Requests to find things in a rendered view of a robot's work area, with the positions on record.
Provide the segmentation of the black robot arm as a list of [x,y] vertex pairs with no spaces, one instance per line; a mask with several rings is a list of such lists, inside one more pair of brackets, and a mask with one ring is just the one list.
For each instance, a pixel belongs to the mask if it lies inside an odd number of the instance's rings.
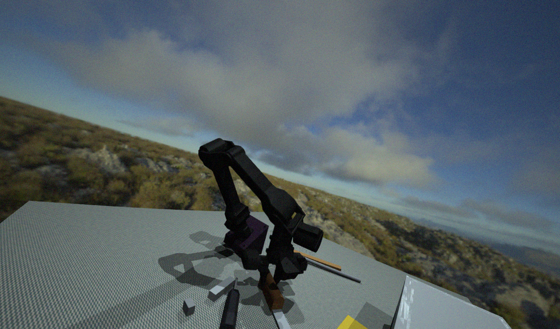
[[[292,241],[301,247],[317,252],[321,245],[323,231],[303,222],[304,211],[296,200],[285,190],[276,188],[257,166],[245,154],[243,147],[234,145],[232,141],[217,138],[206,143],[198,150],[198,155],[205,167],[213,171],[226,209],[224,223],[233,231],[233,236],[244,242],[254,229],[245,221],[249,218],[248,206],[239,201],[231,177],[229,166],[238,174],[246,185],[261,201],[261,206],[268,219],[275,225],[272,235],[281,241]],[[293,213],[296,215],[292,219]],[[244,241],[243,241],[244,240]],[[293,247],[283,250],[279,247],[271,258],[276,265],[278,276],[282,281],[295,279],[303,274],[307,260],[297,258]]]

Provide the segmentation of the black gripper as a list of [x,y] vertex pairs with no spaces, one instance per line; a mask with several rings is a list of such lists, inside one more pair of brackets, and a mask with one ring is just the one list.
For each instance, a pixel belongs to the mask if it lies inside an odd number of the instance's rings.
[[[283,250],[288,250],[289,247],[293,247],[291,244],[292,241],[281,241],[280,239],[270,235],[270,244],[268,248],[266,248],[267,255],[259,255],[257,250],[254,249],[245,249],[242,251],[242,264],[245,270],[259,270],[260,271],[260,283],[262,289],[265,286],[265,281],[267,279],[268,273],[270,273],[268,269],[268,265],[271,264],[271,258],[276,251],[277,248],[283,247]],[[278,276],[278,271],[275,269],[275,274],[273,279],[275,280],[276,284],[279,283],[280,278]]]

